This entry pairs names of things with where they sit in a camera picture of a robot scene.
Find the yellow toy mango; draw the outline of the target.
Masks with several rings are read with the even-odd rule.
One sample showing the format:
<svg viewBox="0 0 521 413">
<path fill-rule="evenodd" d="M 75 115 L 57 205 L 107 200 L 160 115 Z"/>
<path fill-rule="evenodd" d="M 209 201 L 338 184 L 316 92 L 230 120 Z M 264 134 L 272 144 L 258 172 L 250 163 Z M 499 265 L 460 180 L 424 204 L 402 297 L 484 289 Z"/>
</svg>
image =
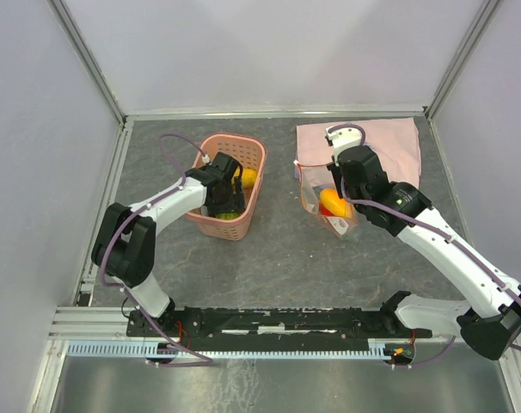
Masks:
<svg viewBox="0 0 521 413">
<path fill-rule="evenodd" d="M 241 179 L 243 189 L 252 188 L 257 180 L 258 173 L 254 169 L 245 168 L 242 172 L 238 169 L 233 177 L 233 183 L 236 183 L 238 178 Z"/>
</svg>

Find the clear zip top bag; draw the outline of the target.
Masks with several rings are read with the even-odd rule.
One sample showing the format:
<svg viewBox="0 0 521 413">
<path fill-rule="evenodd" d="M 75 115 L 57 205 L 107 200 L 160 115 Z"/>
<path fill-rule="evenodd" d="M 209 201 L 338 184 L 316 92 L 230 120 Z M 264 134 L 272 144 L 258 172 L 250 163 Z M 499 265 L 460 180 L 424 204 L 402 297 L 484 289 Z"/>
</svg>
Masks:
<svg viewBox="0 0 521 413">
<path fill-rule="evenodd" d="M 337 237 L 352 234 L 358 222 L 351 203 L 340 198 L 325 164 L 294 161 L 303 209 Z"/>
</svg>

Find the orange toy fruit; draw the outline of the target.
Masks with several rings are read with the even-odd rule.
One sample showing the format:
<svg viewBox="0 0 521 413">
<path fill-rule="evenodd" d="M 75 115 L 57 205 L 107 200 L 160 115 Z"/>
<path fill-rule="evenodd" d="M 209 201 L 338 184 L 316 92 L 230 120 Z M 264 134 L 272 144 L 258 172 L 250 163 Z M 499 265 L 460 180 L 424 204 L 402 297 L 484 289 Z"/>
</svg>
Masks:
<svg viewBox="0 0 521 413">
<path fill-rule="evenodd" d="M 342 200 L 336 189 L 324 188 L 319 194 L 320 204 L 323 204 L 333 215 L 352 219 L 353 210 L 352 205 L 345 200 Z"/>
</svg>

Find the green custard apple toy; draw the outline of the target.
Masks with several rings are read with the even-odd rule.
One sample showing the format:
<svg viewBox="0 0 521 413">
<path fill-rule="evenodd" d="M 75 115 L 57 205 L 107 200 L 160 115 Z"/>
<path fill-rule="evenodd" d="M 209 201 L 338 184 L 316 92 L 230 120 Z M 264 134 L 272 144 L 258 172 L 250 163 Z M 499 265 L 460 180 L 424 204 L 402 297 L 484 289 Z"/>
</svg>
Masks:
<svg viewBox="0 0 521 413">
<path fill-rule="evenodd" d="M 215 216 L 216 219 L 222 220 L 233 220 L 238 219 L 242 214 L 238 211 L 227 212 L 227 213 L 219 213 Z"/>
</svg>

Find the pink plastic perforated basket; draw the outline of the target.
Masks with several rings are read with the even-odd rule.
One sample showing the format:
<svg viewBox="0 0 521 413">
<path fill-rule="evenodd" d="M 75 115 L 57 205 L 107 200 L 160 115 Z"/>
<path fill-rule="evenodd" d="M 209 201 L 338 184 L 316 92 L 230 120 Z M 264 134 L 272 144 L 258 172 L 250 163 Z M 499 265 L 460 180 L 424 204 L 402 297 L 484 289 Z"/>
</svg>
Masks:
<svg viewBox="0 0 521 413">
<path fill-rule="evenodd" d="M 217 219 L 204 215 L 199 209 L 184 215 L 206 236 L 238 241 L 247 235 L 253 218 L 256 201 L 261 191 L 267 149 L 258 139 L 233 133 L 215 133 L 201 143 L 201 148 L 211 160 L 221 151 L 239 161 L 244 169 L 255 170 L 257 173 L 254 185 L 244 189 L 245 210 L 239 217 Z"/>
</svg>

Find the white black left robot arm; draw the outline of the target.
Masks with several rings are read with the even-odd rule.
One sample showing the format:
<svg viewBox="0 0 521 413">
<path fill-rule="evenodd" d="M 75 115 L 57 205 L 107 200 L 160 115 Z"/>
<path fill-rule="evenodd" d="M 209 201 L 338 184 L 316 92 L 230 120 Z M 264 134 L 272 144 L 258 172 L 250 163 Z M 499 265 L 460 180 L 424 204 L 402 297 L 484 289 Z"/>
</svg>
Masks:
<svg viewBox="0 0 521 413">
<path fill-rule="evenodd" d="M 162 192 L 130 206 L 113 203 L 105 211 L 91 261 L 102 280 L 110 276 L 147 313 L 146 326 L 156 335 L 175 327 L 174 301 L 153 275 L 157 235 L 194 209 L 243 213 L 242 173 L 237 159 L 220 151 Z"/>
</svg>

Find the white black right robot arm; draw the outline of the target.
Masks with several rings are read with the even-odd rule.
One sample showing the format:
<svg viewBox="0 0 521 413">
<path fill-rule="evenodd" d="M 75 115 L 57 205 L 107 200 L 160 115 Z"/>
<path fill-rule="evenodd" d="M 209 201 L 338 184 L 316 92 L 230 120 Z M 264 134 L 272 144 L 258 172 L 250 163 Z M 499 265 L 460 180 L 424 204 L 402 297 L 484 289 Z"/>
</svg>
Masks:
<svg viewBox="0 0 521 413">
<path fill-rule="evenodd" d="M 462 294 L 458 301 L 398 293 L 381 313 L 389 336 L 411 329 L 460 336 L 498 360 L 521 333 L 521 282 L 501 272 L 457 234 L 415 186 L 392 182 L 368 146 L 338 150 L 328 165 L 339 196 L 367 220 L 424 256 Z"/>
</svg>

